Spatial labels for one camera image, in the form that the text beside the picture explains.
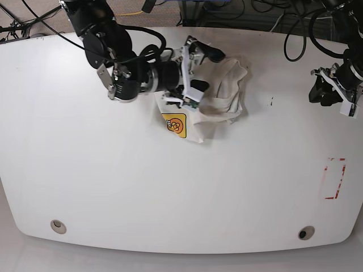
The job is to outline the white T-shirt with LeRobot print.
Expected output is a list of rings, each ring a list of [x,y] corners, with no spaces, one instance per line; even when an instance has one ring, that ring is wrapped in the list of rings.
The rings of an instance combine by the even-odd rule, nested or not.
[[[198,80],[209,83],[200,106],[195,112],[168,105],[163,94],[154,94],[158,111],[155,117],[162,117],[166,131],[180,139],[203,143],[212,136],[220,122],[232,124],[243,111],[242,97],[244,79],[250,63],[242,54],[227,56],[220,63],[205,60],[195,70]]]

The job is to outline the red tape rectangle marker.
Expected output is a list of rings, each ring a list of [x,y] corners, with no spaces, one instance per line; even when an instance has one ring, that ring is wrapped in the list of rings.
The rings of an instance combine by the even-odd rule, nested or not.
[[[324,168],[321,195],[323,199],[337,199],[343,182],[347,159],[328,158]]]

